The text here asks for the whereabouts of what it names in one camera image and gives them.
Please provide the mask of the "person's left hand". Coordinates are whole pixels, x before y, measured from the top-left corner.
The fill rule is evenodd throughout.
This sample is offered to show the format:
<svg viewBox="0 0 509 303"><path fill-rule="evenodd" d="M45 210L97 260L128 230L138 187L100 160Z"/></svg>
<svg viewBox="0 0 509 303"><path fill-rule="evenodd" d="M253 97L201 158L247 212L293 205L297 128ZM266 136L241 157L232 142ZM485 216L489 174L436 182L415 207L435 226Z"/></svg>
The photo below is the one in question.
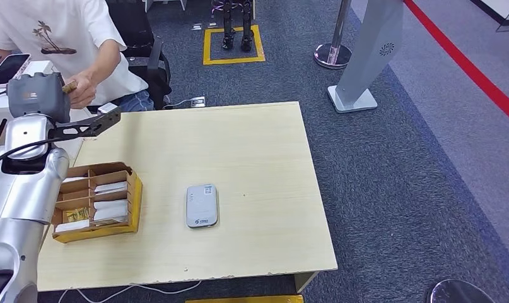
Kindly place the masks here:
<svg viewBox="0 0 509 303"><path fill-rule="evenodd" d="M68 79L74 82L76 88L69 93L72 109L83 109L91 104L96 95L97 84L92 79L92 73L82 71Z"/></svg>

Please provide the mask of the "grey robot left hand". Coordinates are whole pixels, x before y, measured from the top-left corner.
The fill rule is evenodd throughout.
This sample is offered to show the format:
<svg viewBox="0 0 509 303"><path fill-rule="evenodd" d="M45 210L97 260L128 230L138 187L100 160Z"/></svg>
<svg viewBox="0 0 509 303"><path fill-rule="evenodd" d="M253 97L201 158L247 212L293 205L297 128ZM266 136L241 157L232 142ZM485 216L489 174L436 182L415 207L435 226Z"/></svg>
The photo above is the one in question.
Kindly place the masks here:
<svg viewBox="0 0 509 303"><path fill-rule="evenodd" d="M17 118L27 114L43 114L54 122L70 121L70 101L63 92L64 80L60 73L24 74L9 80L6 92L9 112Z"/></svg>

